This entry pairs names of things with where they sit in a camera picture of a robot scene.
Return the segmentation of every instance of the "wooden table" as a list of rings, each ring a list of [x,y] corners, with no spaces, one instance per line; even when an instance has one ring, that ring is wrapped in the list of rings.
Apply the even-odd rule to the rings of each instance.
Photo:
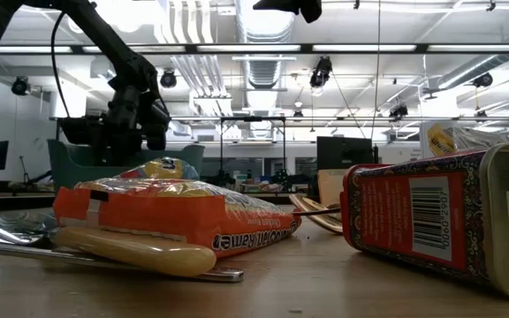
[[[214,284],[0,256],[0,318],[509,317],[509,299],[354,251],[308,220]]]

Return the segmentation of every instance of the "red tin can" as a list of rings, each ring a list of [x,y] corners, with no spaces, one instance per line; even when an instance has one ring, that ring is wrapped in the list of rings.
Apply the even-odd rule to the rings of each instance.
[[[509,295],[509,144],[353,166],[340,202],[352,247]]]

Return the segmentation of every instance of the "barcode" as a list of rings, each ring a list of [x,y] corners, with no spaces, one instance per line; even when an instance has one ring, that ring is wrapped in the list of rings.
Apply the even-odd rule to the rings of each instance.
[[[451,261],[447,177],[410,178],[414,244],[412,250]]]

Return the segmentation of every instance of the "metal spoon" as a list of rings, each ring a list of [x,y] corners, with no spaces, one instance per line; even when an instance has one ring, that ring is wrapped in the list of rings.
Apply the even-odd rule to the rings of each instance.
[[[0,244],[0,255],[17,256],[41,261],[59,261],[68,264],[86,265],[107,269],[138,270],[158,274],[157,272],[149,271],[133,265],[124,264],[122,262],[112,261],[103,257],[80,252]],[[210,282],[237,283],[243,280],[243,270],[215,267],[205,274],[189,278]]]
[[[57,227],[52,212],[0,213],[0,243],[17,246],[50,246],[49,232]]]
[[[0,244],[0,254],[114,269],[145,270],[91,254],[35,248],[35,246],[52,247],[49,235],[55,228],[57,228],[57,221],[51,211],[12,211],[0,213],[0,243],[3,243]],[[236,283],[243,280],[243,270],[216,267],[193,278]]]

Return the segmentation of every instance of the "orange snack bag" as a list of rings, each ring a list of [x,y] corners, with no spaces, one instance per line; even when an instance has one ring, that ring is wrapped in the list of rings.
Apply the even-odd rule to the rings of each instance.
[[[211,248],[218,258],[290,236],[299,216],[274,204],[195,180],[102,178],[54,201],[60,226],[86,226]]]

